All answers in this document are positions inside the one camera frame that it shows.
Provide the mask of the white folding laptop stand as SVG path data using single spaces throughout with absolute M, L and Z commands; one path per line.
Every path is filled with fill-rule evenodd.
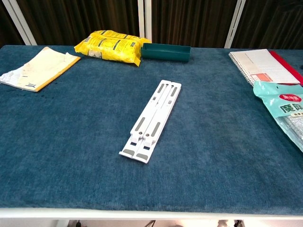
M 130 131 L 119 155 L 148 163 L 181 90 L 181 84 L 161 80 Z

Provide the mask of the teal plastic tray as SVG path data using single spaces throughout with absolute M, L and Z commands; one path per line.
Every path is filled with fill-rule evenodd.
M 144 43 L 141 48 L 141 56 L 146 59 L 188 62 L 190 55 L 190 46 Z

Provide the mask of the yellow snack bag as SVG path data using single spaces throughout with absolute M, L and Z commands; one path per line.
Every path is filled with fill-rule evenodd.
M 99 30 L 74 46 L 74 50 L 86 56 L 132 63 L 138 67 L 141 63 L 141 48 L 145 43 L 150 44 L 151 41 L 113 30 Z

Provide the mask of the blue fabric table mat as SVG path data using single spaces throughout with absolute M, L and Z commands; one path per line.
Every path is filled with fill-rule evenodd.
M 182 87 L 149 163 L 120 156 L 161 80 Z M 303 152 L 228 49 L 82 56 L 37 93 L 0 84 L 0 207 L 303 216 Z

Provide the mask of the cream yellow paper envelope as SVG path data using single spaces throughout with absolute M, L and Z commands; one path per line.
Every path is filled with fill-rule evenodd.
M 33 59 L 0 76 L 0 83 L 38 92 L 77 63 L 80 57 L 43 48 Z

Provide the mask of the white spiral notebook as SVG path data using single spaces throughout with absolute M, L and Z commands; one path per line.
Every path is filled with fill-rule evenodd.
M 230 52 L 229 57 L 252 86 L 256 81 L 284 85 L 300 83 L 267 49 Z

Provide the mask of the teal cleaning cloth package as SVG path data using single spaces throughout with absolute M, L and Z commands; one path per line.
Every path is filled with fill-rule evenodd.
M 256 81 L 253 92 L 282 131 L 303 152 L 303 87 Z

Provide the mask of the red plastic folder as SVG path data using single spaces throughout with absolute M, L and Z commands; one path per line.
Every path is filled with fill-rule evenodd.
M 284 60 L 275 51 L 269 51 L 269 53 L 300 82 L 299 84 L 301 86 L 303 86 L 303 76 L 295 68 L 293 68 L 286 60 Z

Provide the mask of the white metal frame post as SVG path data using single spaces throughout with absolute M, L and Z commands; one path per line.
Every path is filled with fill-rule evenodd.
M 230 28 L 225 40 L 225 45 L 224 48 L 225 49 L 230 49 L 240 22 L 240 18 L 245 6 L 246 0 L 237 0 L 236 6 L 235 6 L 235 10 L 232 16 L 232 20 L 231 20 L 231 24 L 230 24 Z
M 139 35 L 152 41 L 152 0 L 137 0 Z
M 25 45 L 37 45 L 17 0 L 2 0 Z

